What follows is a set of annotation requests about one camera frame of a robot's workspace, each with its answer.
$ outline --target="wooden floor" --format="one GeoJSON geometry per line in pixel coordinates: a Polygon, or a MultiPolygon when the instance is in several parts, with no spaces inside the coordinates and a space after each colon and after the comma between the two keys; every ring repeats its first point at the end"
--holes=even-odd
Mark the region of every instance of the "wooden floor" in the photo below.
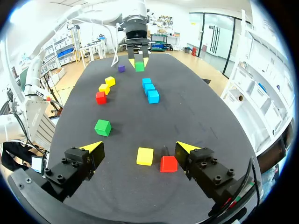
{"type": "MultiPolygon", "coordinates": [[[[182,51],[167,51],[166,54],[171,54],[173,57],[178,59],[180,62],[189,67],[194,73],[203,79],[210,79],[211,82],[209,86],[220,96],[228,82],[228,79],[222,75],[219,71],[213,68],[211,65],[201,60],[198,57],[194,57],[191,54],[186,54],[182,51]]],[[[163,52],[155,52],[155,54],[165,54],[163,52]]],[[[126,52],[118,53],[119,56],[127,55],[126,52]]],[[[53,89],[56,97],[60,102],[65,104],[71,90],[76,84],[77,80],[81,76],[84,66],[82,61],[76,64],[72,62],[63,66],[65,70],[65,76],[56,84],[56,89],[53,89]]],[[[53,109],[51,105],[48,106],[46,114],[52,116],[53,113],[50,111],[53,109]]]]}

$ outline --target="door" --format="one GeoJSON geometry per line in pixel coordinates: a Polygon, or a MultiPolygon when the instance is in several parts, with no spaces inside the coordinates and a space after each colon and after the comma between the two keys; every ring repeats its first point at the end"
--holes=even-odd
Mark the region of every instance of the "door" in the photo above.
{"type": "Polygon", "coordinates": [[[199,57],[224,73],[232,42],[234,19],[216,14],[204,14],[205,24],[199,57]]]}
{"type": "Polygon", "coordinates": [[[189,28],[188,28],[188,42],[187,46],[190,47],[191,49],[193,47],[196,47],[199,51],[200,47],[200,41],[201,41],[201,36],[202,36],[202,25],[203,25],[203,18],[204,14],[203,13],[189,13],[189,28]]]}

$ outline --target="blue cube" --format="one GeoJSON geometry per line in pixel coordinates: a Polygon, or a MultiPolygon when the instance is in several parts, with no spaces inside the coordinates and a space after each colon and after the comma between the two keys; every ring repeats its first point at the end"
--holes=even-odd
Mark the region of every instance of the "blue cube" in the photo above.
{"type": "Polygon", "coordinates": [[[157,104],[159,103],[160,95],[157,90],[149,91],[148,92],[148,100],[150,104],[157,104]]]}
{"type": "Polygon", "coordinates": [[[144,88],[145,84],[151,84],[151,79],[150,78],[143,78],[142,79],[142,87],[144,88]]]}
{"type": "Polygon", "coordinates": [[[153,84],[145,84],[144,85],[144,92],[145,92],[146,96],[148,95],[148,91],[151,91],[151,90],[156,90],[153,84]]]}

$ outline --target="table surface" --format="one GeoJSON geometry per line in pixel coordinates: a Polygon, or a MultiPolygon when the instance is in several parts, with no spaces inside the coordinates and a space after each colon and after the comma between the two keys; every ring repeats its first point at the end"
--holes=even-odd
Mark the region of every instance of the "table surface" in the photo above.
{"type": "MultiPolygon", "coordinates": [[[[176,141],[210,147],[239,179],[255,156],[239,122],[201,78],[168,54],[150,55],[144,72],[135,72],[127,56],[120,56],[119,65],[126,66],[123,73],[111,68],[111,62],[106,58],[87,66],[56,126],[49,167],[71,146],[103,141],[106,155],[92,179],[64,203],[96,217],[127,222],[182,224],[207,218],[213,200],[180,167],[175,173],[160,173],[160,159],[167,151],[174,155],[176,141]],[[109,76],[116,85],[107,104],[98,105],[96,92],[109,76]],[[148,103],[143,78],[152,79],[160,94],[158,104],[148,103]],[[96,134],[98,119],[111,122],[109,137],[96,134]],[[152,166],[136,164],[139,147],[154,149],[152,166]]],[[[256,167],[260,181],[257,160],[256,167]]]]}

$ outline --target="cube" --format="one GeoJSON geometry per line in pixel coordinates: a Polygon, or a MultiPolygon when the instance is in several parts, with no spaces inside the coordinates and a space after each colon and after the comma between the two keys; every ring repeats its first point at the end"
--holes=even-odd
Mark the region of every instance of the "cube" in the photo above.
{"type": "Polygon", "coordinates": [[[113,78],[112,76],[105,78],[105,83],[111,87],[113,85],[115,85],[115,78],[113,78]]]}
{"type": "Polygon", "coordinates": [[[151,84],[150,78],[143,78],[142,79],[142,87],[144,88],[145,84],[151,84]]]}
{"type": "Polygon", "coordinates": [[[107,102],[107,98],[104,92],[97,92],[95,99],[97,100],[99,105],[105,104],[107,102]]]}
{"type": "Polygon", "coordinates": [[[98,135],[103,135],[108,137],[111,131],[111,124],[107,120],[98,120],[94,129],[98,135]]]}
{"type": "Polygon", "coordinates": [[[135,62],[135,70],[136,70],[136,72],[144,71],[144,63],[143,62],[135,62]]]}
{"type": "Polygon", "coordinates": [[[106,95],[110,92],[110,87],[107,84],[102,84],[99,87],[99,92],[104,92],[106,95]]]}
{"type": "Polygon", "coordinates": [[[157,104],[159,103],[160,95],[157,90],[148,92],[148,101],[149,104],[157,104]]]}
{"type": "Polygon", "coordinates": [[[162,156],[160,164],[161,173],[172,173],[178,170],[178,162],[174,156],[162,156]]]}
{"type": "Polygon", "coordinates": [[[151,91],[151,90],[156,90],[153,84],[145,84],[144,85],[144,92],[145,92],[146,96],[148,95],[148,91],[151,91]]]}
{"type": "Polygon", "coordinates": [[[119,72],[124,72],[124,71],[126,71],[126,67],[125,67],[124,65],[119,65],[119,66],[117,66],[117,69],[118,69],[119,72]]]}
{"type": "Polygon", "coordinates": [[[137,160],[138,165],[151,166],[153,163],[153,148],[138,148],[137,160]]]}

